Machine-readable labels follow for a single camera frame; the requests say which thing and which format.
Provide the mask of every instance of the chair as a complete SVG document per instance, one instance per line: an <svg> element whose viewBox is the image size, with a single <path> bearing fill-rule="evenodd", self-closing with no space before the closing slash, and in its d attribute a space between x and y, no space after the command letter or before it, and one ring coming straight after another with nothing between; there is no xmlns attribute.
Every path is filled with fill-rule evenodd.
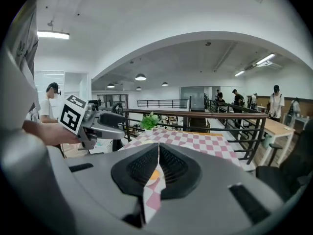
<svg viewBox="0 0 313 235"><path fill-rule="evenodd" d="M274 149L268 166L258 166L256 177L269 185L283 201L307 184L313 171L313 119L311 119L290 153L279 168L271 167L275 154L281 146L270 144Z"/></svg>

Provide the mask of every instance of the arched ceiling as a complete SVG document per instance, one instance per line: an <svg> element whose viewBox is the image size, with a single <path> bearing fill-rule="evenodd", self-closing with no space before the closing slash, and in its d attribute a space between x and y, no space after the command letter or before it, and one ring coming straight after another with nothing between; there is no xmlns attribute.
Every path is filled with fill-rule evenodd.
<svg viewBox="0 0 313 235"><path fill-rule="evenodd" d="M191 75L192 86L205 86L206 80L210 80L212 85L214 80L220 83L223 77L234 79L234 74L270 54L269 50L248 43L222 40L211 40L210 46L206 46L206 43L207 41L193 41L172 45L128 60L97 79L92 84L92 89L108 90L106 87L109 83L129 84L128 82L132 83L132 90L137 86L143 89L151 89L154 86L157 88L162 82L181 86L190 84ZM280 55L271 59L279 65L283 65L285 60L286 58ZM145 74L147 80L136 81L138 73ZM120 86L109 90L120 90Z"/></svg>
<svg viewBox="0 0 313 235"><path fill-rule="evenodd" d="M53 30L70 33L58 52L81 46L77 55L92 56L94 82L137 56L205 39L247 42L313 68L312 37L286 0L38 0L37 8L38 29L51 30L53 19Z"/></svg>

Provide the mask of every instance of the potted plant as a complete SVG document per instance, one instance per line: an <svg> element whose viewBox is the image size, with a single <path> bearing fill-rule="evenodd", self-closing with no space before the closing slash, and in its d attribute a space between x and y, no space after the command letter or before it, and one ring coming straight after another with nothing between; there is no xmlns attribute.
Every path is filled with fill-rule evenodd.
<svg viewBox="0 0 313 235"><path fill-rule="evenodd" d="M155 127L158 123L157 115L153 115L153 112L151 112L149 115L146 115L142 118L142 121L140 123L140 126L145 129L146 135L150 136L152 135L152 129Z"/></svg>

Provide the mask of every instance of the green plant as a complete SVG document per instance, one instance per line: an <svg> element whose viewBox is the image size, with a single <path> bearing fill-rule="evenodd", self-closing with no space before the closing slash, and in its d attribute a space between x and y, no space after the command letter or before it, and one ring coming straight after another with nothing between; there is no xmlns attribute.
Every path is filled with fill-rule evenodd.
<svg viewBox="0 0 313 235"><path fill-rule="evenodd" d="M153 115L153 112L151 112L149 115L142 118L140 126L146 130L152 130L152 128L155 127L157 123L157 115Z"/></svg>

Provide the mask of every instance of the checkered tablecloth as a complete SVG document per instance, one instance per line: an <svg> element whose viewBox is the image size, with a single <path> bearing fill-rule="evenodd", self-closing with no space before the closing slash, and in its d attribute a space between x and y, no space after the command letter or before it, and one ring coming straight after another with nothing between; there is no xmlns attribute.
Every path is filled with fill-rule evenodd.
<svg viewBox="0 0 313 235"><path fill-rule="evenodd" d="M147 136L145 133L142 133L120 150L140 146L149 140L152 142L170 143L179 146L185 144L189 147L192 147L196 151L224 158L241 167L236 153L230 144L224 137L218 136L204 136L179 131L154 129L152 135ZM144 188L143 200L146 222L149 222L156 211L160 208L160 193L165 188L165 180L159 164L157 165L156 169L161 172L161 177L158 178L152 185L145 186Z"/></svg>

